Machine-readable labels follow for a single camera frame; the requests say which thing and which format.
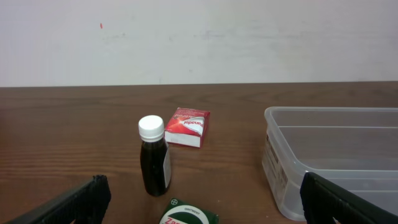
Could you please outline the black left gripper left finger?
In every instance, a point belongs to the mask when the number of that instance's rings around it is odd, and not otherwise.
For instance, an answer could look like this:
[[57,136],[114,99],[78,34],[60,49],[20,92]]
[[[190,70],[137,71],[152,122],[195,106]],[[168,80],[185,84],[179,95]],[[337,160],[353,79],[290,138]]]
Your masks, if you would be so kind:
[[82,223],[101,224],[111,201],[105,175],[94,175],[33,210],[9,220],[12,224]]

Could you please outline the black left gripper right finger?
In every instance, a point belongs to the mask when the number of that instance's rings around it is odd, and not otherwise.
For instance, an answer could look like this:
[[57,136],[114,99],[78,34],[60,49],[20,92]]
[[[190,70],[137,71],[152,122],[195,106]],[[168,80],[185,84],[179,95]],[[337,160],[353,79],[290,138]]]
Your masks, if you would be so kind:
[[388,224],[397,215],[387,212],[313,172],[307,172],[300,187],[308,224]]

